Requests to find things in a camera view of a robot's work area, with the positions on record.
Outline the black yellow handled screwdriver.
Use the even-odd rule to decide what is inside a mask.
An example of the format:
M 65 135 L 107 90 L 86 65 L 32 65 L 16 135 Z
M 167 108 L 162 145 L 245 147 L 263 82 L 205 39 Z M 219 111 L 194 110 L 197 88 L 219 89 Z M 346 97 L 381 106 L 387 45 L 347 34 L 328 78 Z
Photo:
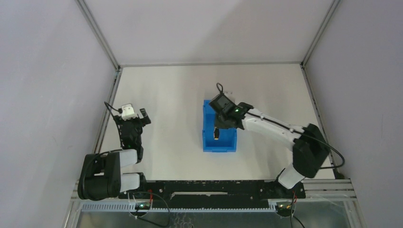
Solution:
M 219 140 L 219 137 L 220 137 L 220 130 L 219 130 L 219 128 L 217 128 L 217 127 L 214 128 L 213 137 L 214 137 L 214 140 Z

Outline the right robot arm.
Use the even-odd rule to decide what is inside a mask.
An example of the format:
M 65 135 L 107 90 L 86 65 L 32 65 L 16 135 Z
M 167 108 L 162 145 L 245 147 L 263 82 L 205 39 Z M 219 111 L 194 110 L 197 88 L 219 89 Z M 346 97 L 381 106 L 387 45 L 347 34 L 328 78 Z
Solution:
M 209 101 L 215 112 L 214 138 L 220 129 L 241 129 L 272 138 L 292 153 L 292 162 L 284 168 L 276 182 L 291 189 L 306 178 L 314 178 L 323 163 L 334 151 L 345 163 L 344 156 L 327 143 L 319 127 L 310 123 L 307 126 L 293 125 L 263 114 L 254 106 L 240 102 L 235 104 L 224 92 Z

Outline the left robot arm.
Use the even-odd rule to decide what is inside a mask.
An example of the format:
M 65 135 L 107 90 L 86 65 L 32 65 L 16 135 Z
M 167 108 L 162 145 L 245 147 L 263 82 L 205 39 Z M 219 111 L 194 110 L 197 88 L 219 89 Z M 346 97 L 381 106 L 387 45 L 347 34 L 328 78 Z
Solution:
M 77 193 L 82 200 L 116 198 L 122 192 L 138 189 L 141 173 L 124 173 L 123 168 L 143 159 L 143 128 L 151 123 L 144 108 L 141 117 L 130 104 L 122 106 L 113 120 L 118 129 L 120 148 L 99 154 L 87 154 L 80 174 Z

